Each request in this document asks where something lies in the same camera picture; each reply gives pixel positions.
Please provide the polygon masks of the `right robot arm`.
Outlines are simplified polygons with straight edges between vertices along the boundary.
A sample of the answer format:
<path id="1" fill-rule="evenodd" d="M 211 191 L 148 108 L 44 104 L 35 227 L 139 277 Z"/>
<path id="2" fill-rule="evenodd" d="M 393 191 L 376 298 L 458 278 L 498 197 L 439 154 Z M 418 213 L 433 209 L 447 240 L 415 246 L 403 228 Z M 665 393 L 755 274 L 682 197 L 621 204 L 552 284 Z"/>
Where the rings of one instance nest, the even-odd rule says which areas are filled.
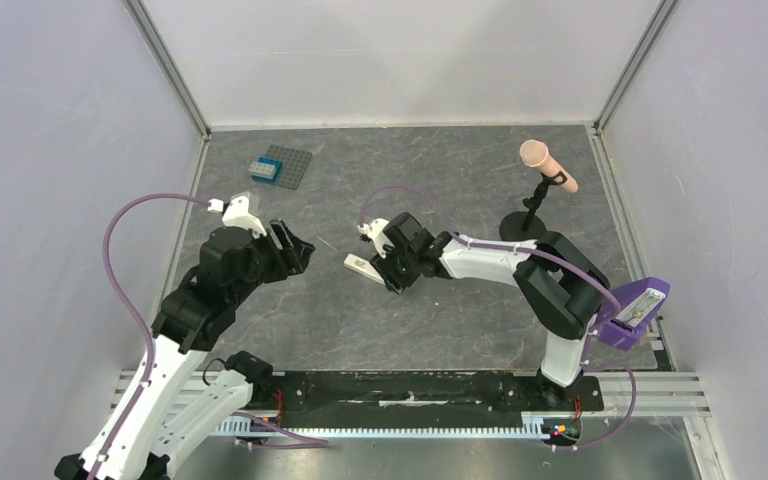
<path id="1" fill-rule="evenodd" d="M 518 288 L 547 331 L 538 370 L 540 400 L 562 408 L 577 396 L 589 329 L 598 315 L 617 311 L 619 303 L 606 277 L 566 237 L 548 232 L 537 240 L 504 242 L 451 232 L 432 235 L 408 212 L 375 219 L 358 231 L 376 251 L 372 268 L 397 294 L 421 277 Z"/>

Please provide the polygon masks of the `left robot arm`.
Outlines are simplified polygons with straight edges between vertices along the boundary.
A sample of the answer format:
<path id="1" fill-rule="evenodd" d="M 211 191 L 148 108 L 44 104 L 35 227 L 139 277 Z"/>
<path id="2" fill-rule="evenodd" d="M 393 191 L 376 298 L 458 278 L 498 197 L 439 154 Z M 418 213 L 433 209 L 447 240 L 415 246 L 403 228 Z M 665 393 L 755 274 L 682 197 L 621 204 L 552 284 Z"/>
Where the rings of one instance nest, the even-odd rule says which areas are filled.
<path id="1" fill-rule="evenodd" d="M 265 235 L 237 226 L 214 230 L 199 263 L 160 305 L 148 353 L 98 436 L 63 457 L 58 479 L 170 479 L 233 412 L 273 398 L 273 368 L 241 351 L 195 400 L 170 413 L 192 374 L 235 322 L 238 307 L 261 285 L 303 273 L 315 251 L 278 219 Z"/>

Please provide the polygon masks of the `white remote control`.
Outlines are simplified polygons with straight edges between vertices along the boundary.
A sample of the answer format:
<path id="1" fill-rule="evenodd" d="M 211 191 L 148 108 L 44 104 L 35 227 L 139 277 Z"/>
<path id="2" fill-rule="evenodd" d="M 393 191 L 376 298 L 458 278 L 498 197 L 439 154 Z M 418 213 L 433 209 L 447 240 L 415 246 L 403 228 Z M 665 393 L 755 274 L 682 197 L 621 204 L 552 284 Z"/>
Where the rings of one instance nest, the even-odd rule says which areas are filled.
<path id="1" fill-rule="evenodd" d="M 343 265 L 347 269 L 355 273 L 358 273 L 367 279 L 375 281 L 380 285 L 385 284 L 381 275 L 375 270 L 375 268 L 371 265 L 371 263 L 366 259 L 363 259 L 354 254 L 348 254 L 343 261 Z"/>

